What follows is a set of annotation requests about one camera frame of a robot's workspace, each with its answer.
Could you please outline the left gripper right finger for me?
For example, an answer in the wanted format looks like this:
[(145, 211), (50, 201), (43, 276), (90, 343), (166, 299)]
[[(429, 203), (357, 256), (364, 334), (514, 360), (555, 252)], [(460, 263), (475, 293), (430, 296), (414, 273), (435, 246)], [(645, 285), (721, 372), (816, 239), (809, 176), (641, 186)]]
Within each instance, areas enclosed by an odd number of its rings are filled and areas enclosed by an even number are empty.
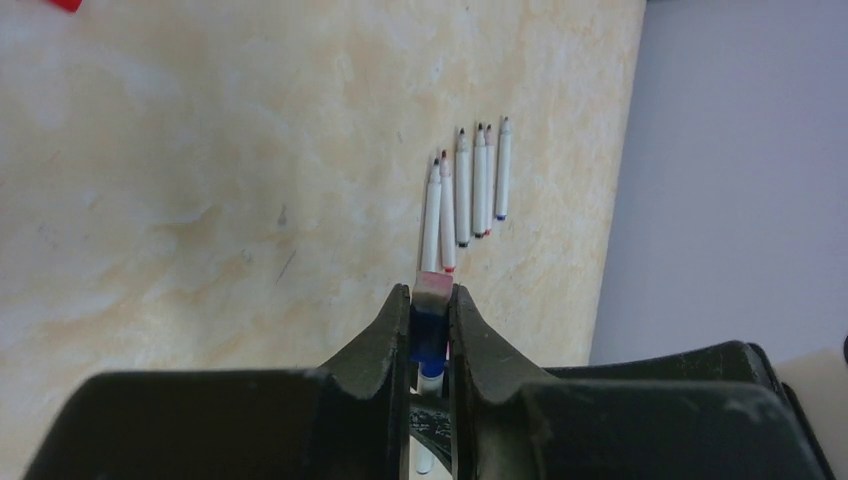
[(537, 479), (527, 385), (557, 378), (533, 363), (483, 318), (455, 284), (448, 306), (451, 473), (455, 479)]

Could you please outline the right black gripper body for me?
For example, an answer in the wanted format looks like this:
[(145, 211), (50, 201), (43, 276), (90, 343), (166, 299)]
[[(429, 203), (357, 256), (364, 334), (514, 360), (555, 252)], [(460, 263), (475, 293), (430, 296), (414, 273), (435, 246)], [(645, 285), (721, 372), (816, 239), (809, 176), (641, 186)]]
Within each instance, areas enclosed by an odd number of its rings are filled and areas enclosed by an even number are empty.
[(757, 344), (557, 368), (543, 397), (551, 479), (831, 479), (798, 399)]

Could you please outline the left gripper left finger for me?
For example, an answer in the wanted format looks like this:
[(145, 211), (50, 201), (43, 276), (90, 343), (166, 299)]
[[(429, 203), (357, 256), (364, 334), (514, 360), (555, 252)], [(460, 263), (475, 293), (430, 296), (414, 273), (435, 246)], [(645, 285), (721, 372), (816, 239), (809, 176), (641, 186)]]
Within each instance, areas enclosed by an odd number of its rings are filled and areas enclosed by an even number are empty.
[(409, 288), (397, 284), (374, 320), (321, 366), (319, 479), (408, 477), (409, 315)]

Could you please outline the black cap marker pen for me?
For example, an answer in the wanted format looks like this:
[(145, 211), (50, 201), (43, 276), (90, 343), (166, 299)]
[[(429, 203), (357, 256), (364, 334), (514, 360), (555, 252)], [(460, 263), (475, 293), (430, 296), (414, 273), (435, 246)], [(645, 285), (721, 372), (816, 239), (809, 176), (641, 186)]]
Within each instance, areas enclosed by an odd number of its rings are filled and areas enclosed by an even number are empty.
[(487, 149), (485, 129), (482, 123), (478, 124), (473, 156), (473, 215), (472, 231), (475, 238), (483, 238), (486, 232), (487, 220)]

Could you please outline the blue cap marker pen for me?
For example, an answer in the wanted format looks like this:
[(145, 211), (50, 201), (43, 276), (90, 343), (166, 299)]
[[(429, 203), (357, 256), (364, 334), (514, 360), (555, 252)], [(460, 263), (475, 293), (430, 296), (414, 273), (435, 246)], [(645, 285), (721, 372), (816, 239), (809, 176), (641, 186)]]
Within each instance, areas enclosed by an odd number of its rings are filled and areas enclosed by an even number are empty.
[(501, 124), (498, 153), (495, 218), (498, 221), (504, 221), (508, 215), (512, 153), (512, 127), (508, 116), (503, 118)]

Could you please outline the red cap marker pen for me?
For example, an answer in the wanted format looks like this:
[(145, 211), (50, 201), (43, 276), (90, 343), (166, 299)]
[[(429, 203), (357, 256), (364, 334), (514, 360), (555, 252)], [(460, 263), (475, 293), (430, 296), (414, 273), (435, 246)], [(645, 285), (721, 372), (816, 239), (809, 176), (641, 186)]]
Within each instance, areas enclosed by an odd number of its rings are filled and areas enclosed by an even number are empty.
[(488, 124), (485, 128), (484, 140), (486, 146), (486, 228), (484, 234), (488, 236), (493, 228), (495, 201), (495, 145), (491, 124)]

